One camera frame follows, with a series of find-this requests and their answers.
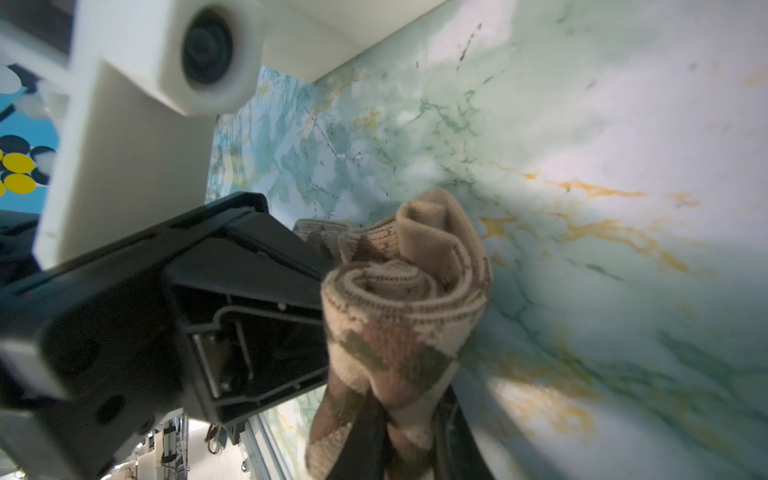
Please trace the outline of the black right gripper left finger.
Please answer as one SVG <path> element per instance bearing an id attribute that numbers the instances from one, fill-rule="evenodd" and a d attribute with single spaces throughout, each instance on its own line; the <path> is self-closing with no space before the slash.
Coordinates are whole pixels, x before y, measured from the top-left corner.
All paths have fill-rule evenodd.
<path id="1" fill-rule="evenodd" d="M 386 411 L 369 392 L 327 479 L 382 480 L 388 457 Z"/>

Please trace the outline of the beige argyle sock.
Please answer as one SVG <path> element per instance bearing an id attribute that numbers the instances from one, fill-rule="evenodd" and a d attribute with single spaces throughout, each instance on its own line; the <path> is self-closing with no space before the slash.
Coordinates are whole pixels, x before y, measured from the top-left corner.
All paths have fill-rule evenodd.
<path id="1" fill-rule="evenodd" d="M 329 376 L 305 450 L 309 475 L 330 475 L 373 395 L 387 414 L 384 477 L 431 478 L 434 413 L 490 298 L 480 236 L 441 188 L 365 229 L 302 219 L 294 230 L 334 264 L 320 288 Z"/>

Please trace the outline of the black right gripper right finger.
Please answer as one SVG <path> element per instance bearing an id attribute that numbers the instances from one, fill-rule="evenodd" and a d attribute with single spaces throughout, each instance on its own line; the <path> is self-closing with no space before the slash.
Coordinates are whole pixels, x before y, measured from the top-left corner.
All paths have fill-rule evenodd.
<path id="1" fill-rule="evenodd" d="M 433 429 L 435 435 L 435 479 L 494 479 L 481 456 L 452 387 L 446 390 L 437 404 L 433 418 Z"/>

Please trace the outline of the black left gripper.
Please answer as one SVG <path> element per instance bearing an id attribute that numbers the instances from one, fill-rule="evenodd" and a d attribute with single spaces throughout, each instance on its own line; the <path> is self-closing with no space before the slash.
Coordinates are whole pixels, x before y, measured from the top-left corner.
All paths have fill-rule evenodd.
<path id="1" fill-rule="evenodd" d="M 2 289 L 1 447 L 28 478 L 103 477 L 182 388 L 235 423 L 325 383 L 332 263 L 267 209 L 233 194 Z"/>

